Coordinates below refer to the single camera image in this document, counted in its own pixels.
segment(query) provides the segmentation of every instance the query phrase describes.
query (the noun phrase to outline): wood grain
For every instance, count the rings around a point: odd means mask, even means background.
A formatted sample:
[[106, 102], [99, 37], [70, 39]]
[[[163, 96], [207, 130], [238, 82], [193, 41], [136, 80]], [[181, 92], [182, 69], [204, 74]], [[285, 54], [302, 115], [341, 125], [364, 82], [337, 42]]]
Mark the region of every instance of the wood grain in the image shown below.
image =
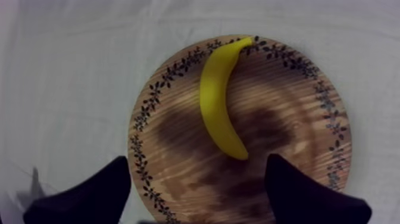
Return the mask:
[[[345, 186], [351, 135], [338, 93], [304, 55], [271, 39], [256, 37], [257, 44], [243, 50], [227, 90], [229, 116], [249, 160], [229, 158], [212, 142], [199, 109], [202, 66], [218, 41], [242, 37], [221, 36], [179, 51], [160, 66], [137, 99], [129, 125], [129, 138], [136, 139], [129, 141], [129, 164], [157, 221], [273, 223], [263, 184], [270, 153], [281, 154], [319, 183], [338, 191]], [[204, 56], [187, 71], [179, 69], [187, 65], [182, 58], [196, 49]], [[290, 69], [292, 63], [298, 67]], [[300, 66], [307, 63], [316, 77], [305, 77]], [[174, 64], [182, 77], [175, 74], [165, 81]], [[155, 89], [160, 93], [153, 109], [148, 101]], [[148, 107], [144, 115], [142, 107]], [[147, 124], [140, 121], [143, 117]]]

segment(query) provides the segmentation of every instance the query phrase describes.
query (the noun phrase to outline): table surface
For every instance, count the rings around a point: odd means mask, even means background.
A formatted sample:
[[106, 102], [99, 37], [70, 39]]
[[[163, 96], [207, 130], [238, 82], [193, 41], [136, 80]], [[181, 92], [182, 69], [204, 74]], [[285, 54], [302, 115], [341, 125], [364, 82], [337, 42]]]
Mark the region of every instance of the table surface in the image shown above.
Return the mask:
[[[346, 193], [400, 221], [400, 2], [0, 0], [0, 213], [127, 154], [136, 97], [176, 51], [260, 35], [304, 53], [340, 93], [352, 130]], [[132, 189], [121, 223], [151, 219]]]

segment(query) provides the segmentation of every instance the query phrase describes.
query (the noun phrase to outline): white tablecloth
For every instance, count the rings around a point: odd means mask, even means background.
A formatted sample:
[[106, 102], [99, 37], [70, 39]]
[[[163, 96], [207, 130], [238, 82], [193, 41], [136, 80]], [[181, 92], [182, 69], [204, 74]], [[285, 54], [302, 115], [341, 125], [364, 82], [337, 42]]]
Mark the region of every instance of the white tablecloth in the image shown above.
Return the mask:
[[[399, 223], [399, 11], [398, 0], [0, 0], [4, 222], [127, 154], [136, 97], [169, 56], [245, 33], [296, 48], [328, 75], [352, 129], [346, 193], [370, 203], [370, 223]], [[121, 222], [150, 218], [133, 189]]]

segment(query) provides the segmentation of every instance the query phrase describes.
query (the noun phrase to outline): banana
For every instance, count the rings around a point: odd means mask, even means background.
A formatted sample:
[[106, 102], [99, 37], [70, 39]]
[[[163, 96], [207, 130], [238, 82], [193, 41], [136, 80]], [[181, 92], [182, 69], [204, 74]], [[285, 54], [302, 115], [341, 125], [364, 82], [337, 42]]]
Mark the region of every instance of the banana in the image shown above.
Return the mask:
[[226, 87], [240, 50], [251, 44], [251, 38], [243, 38], [214, 50], [200, 79], [200, 109], [205, 127], [222, 152], [238, 160], [247, 160], [248, 152], [230, 122]]

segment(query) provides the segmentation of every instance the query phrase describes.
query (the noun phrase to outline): leaf pattern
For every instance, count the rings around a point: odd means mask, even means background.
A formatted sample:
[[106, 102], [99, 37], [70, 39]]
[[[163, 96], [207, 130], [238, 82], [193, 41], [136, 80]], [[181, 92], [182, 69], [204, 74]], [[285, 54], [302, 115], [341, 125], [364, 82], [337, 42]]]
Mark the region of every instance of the leaf pattern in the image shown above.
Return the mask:
[[[138, 116], [134, 118], [134, 129], [138, 132], [143, 132], [143, 129], [148, 125], [148, 119], [151, 114], [155, 112], [157, 107], [161, 104], [160, 96], [163, 91], [167, 91], [165, 88], [172, 88], [171, 84], [175, 79], [185, 76], [192, 66], [199, 64], [201, 60], [209, 56], [218, 47], [240, 40], [231, 39], [226, 43], [222, 43], [218, 39], [214, 39], [212, 42], [206, 44], [205, 48], [196, 47], [194, 50], [189, 51], [187, 55], [176, 61], [172, 67], [167, 67], [165, 72], [161, 75], [161, 79], [154, 84], [149, 85], [149, 97], [142, 101], [141, 111]], [[330, 99], [331, 87], [326, 86], [322, 80], [318, 79], [319, 69], [315, 67], [312, 62], [306, 58], [297, 57], [294, 50], [291, 50], [286, 45], [277, 46], [275, 43], [269, 45], [267, 41], [260, 41], [260, 37], [254, 37], [255, 44], [241, 50], [242, 54], [251, 55], [262, 49], [266, 54], [266, 60], [282, 60], [282, 66], [287, 69], [297, 69], [301, 72], [304, 78], [315, 80], [316, 84], [313, 86], [315, 90], [315, 98], [319, 100], [320, 107], [325, 110], [325, 114], [322, 118], [327, 121], [326, 128], [332, 131], [333, 135], [337, 135], [337, 140], [332, 142], [332, 146], [328, 147], [328, 151], [332, 155], [333, 162], [328, 165], [327, 170], [329, 171], [327, 176], [329, 179], [328, 187], [334, 190], [339, 190], [338, 182], [340, 177], [338, 172], [343, 170], [346, 163], [346, 159], [343, 157], [343, 148], [341, 142], [344, 140], [343, 133], [348, 131], [347, 127], [341, 126], [339, 117], [340, 113], [336, 109], [335, 103]], [[176, 214], [173, 213], [169, 207], [166, 206], [165, 200], [162, 198], [160, 192], [152, 187], [151, 182], [153, 177], [149, 174], [147, 169], [148, 161], [146, 156], [142, 152], [143, 142], [140, 140], [139, 134], [135, 134], [130, 138], [131, 147], [130, 150], [134, 151], [134, 157], [136, 158], [136, 173], [143, 181], [143, 190], [145, 193], [143, 196], [148, 197], [153, 203], [154, 208], [159, 213], [165, 216], [165, 221], [168, 224], [181, 223], [176, 218]]]

